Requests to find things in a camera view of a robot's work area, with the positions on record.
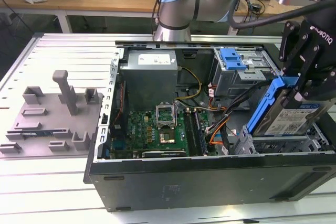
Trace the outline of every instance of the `green circuit board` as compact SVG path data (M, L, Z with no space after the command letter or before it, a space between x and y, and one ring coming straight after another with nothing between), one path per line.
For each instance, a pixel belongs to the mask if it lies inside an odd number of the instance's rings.
M199 111L199 119L202 128L209 125L207 113ZM170 111L160 112L160 121L172 119ZM174 141L162 143L166 134L162 133L156 125L155 111L130 111L128 115L127 135L123 150L111 149L113 158L134 158L134 152L143 151L186 151L188 154L187 138L185 134L183 111L176 113L176 126L169 128L174 135Z

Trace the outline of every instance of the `ram slot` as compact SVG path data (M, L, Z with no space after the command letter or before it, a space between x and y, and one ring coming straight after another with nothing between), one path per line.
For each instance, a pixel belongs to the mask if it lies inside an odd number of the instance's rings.
M196 139L198 140L198 142L201 145L202 154L206 154L205 140L204 140L204 137L203 137L201 122L199 121L200 117L198 116L197 111L192 112L192 115L193 115L193 120L195 122Z
M197 126L194 116L189 112L183 112L185 134L187 137L189 156L202 156L201 144L197 139Z

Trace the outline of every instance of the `white table surface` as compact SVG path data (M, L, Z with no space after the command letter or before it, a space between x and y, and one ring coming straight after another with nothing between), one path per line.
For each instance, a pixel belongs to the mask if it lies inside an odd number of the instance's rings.
M40 85L44 93L60 92L51 79L54 70L67 69L69 84L76 92L82 92L84 87L102 89L116 38L131 37L54 34L32 39L0 82L0 141L4 141L5 132L24 102L22 93L27 86ZM279 38L270 41L279 43ZM85 165L85 157L0 160L0 223L243 223L242 219L260 223L336 223L336 179L296 202L110 214L94 186L82 182Z

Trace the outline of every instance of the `computer case side panel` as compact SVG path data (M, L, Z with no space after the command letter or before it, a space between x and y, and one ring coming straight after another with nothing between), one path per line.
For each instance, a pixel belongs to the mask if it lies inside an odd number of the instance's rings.
M108 211L295 201L335 175L334 154L122 161L90 170Z

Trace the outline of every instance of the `robotiq logo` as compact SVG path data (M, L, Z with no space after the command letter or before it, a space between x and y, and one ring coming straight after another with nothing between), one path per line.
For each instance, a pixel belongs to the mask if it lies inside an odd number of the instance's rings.
M310 30L316 31L326 42L328 42L329 45L332 44L332 38L325 31L322 31L314 26L311 26Z

